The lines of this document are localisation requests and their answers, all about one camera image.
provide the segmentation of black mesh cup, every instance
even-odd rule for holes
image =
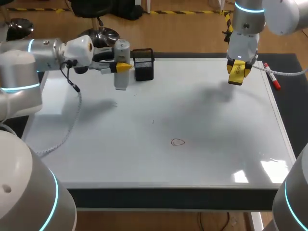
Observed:
[[[151,48],[133,50],[136,81],[154,79],[154,52]]]

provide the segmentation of whiteboard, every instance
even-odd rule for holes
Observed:
[[[116,91],[113,75],[92,70],[71,80],[83,94],[68,141],[43,158],[70,189],[277,189],[295,157],[265,73],[228,84],[226,59],[157,58],[154,80]],[[43,109],[24,141],[56,145],[77,109],[77,94],[49,72]]]

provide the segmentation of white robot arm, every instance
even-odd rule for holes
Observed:
[[[250,70],[257,59],[259,33],[265,24],[277,35],[294,33],[308,26],[308,0],[237,0],[233,15],[234,31],[227,51],[228,72],[234,61]],[[241,85],[243,78],[229,83]]]
[[[95,62],[107,56],[114,62]],[[62,43],[59,39],[32,39],[0,43],[0,122],[25,116],[41,109],[41,90],[37,72],[59,70],[70,62],[72,67],[114,73],[115,88],[128,86],[130,44],[118,40],[113,48],[96,49],[89,36]]]

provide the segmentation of white cable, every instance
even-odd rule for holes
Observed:
[[[11,133],[11,134],[17,136],[16,132],[15,132],[13,129],[11,129],[9,126],[7,126],[6,124],[0,124],[0,127],[1,127],[1,128],[4,128],[4,129],[7,130],[9,133]]]
[[[53,147],[51,147],[49,149],[40,151],[40,152],[35,152],[40,158],[43,158],[43,157],[47,156],[49,153],[51,153],[51,152],[57,150],[58,148],[60,148],[67,141],[69,136],[71,135],[71,133],[72,133],[72,131],[73,131],[75,125],[76,125],[76,122],[79,119],[79,114],[80,114],[80,111],[81,111],[81,105],[82,105],[82,95],[81,95],[81,92],[78,92],[78,99],[79,99],[78,109],[76,111],[76,115],[75,115],[73,123],[68,128],[68,132],[67,132],[66,136],[63,138],[63,140],[58,145],[53,146]]]
[[[273,73],[273,74],[276,74],[276,75],[280,75],[280,76],[300,76],[304,73],[306,73],[308,71],[308,68],[304,71],[301,71],[301,72],[295,72],[295,73],[285,73],[285,72],[279,72],[279,71],[272,71],[272,70],[268,70],[268,69],[265,69],[263,67],[258,67],[256,65],[252,65],[254,68],[258,69],[258,70],[261,70],[261,71],[265,71],[267,73]]]

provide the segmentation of wooden floor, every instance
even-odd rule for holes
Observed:
[[[208,10],[205,0],[153,0],[152,10]],[[62,0],[37,2],[17,0],[11,7],[66,8]],[[76,18],[70,12],[21,12],[12,17],[31,20],[35,25],[33,38],[59,37],[62,41],[75,38],[91,27],[91,20]],[[163,52],[226,52],[222,31],[226,30],[223,16],[195,15],[144,15],[137,21],[128,21],[112,15],[102,17],[106,27],[115,29],[132,48],[153,48]],[[302,67],[308,66],[308,38],[303,32],[279,37],[265,28],[260,35],[259,52],[296,53]],[[264,214],[265,223],[271,213]],[[226,221],[226,213],[203,213],[206,231],[219,231]],[[200,230],[196,212],[79,212],[79,231],[197,231]],[[243,213],[232,212],[225,231],[244,231]]]

